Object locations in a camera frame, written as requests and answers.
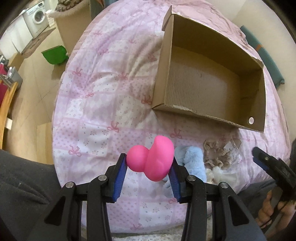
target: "washing machine door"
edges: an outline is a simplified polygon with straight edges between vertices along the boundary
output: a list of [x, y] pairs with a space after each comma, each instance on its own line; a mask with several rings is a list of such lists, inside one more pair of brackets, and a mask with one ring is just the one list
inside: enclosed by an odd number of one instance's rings
[[45, 14], [42, 11], [42, 9], [38, 9], [33, 13], [33, 23], [34, 24], [40, 24], [44, 21]]

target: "doormat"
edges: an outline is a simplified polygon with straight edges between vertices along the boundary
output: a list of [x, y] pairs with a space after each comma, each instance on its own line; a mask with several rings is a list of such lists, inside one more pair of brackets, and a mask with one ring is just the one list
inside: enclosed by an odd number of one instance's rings
[[28, 58], [32, 55], [32, 53], [35, 52], [35, 50], [37, 49], [37, 47], [43, 42], [43, 40], [46, 39], [46, 37], [48, 35], [50, 35], [50, 33], [55, 30], [56, 28], [52, 28], [50, 30], [47, 30], [41, 34], [39, 34], [35, 39], [33, 39], [24, 49], [24, 51], [22, 52], [22, 56], [23, 58]]

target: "wall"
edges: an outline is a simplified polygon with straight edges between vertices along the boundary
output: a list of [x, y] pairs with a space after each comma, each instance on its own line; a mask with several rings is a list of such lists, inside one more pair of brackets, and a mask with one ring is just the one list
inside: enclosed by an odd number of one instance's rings
[[246, 0], [207, 0], [213, 4], [226, 18], [233, 20]]
[[45, 7], [45, 11], [48, 11], [51, 9], [49, 0], [44, 0], [44, 7]]
[[58, 0], [48, 0], [48, 1], [49, 1], [50, 9], [55, 10]]
[[246, 0], [233, 22], [245, 25], [278, 66], [285, 84], [278, 94], [285, 109], [290, 140], [296, 138], [296, 44], [278, 16], [261, 0]]

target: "bed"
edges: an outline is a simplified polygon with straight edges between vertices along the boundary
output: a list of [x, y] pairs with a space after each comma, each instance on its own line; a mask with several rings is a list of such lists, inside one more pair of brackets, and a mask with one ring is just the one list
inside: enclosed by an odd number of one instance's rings
[[[240, 29], [206, 1], [120, 0], [110, 5], [85, 30], [61, 77], [53, 119], [53, 158], [61, 186], [68, 181], [89, 182], [132, 146], [150, 148], [156, 135], [167, 136], [175, 146], [201, 148], [206, 139], [223, 143], [240, 139], [241, 161], [229, 170], [238, 177], [232, 187], [236, 192], [268, 179], [252, 161], [254, 146], [288, 161], [286, 119], [265, 67], [264, 133], [151, 110], [161, 25], [170, 5], [173, 12], [218, 31], [260, 59]], [[111, 231], [154, 232], [182, 224], [186, 205], [164, 196], [163, 184], [128, 170], [120, 198], [107, 205]]]

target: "washing machine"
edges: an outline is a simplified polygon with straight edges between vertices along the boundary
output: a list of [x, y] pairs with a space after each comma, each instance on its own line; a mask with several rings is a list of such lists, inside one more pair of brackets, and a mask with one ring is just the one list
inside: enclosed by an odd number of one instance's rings
[[23, 14], [33, 39], [36, 38], [49, 25], [45, 16], [44, 2], [39, 2]]

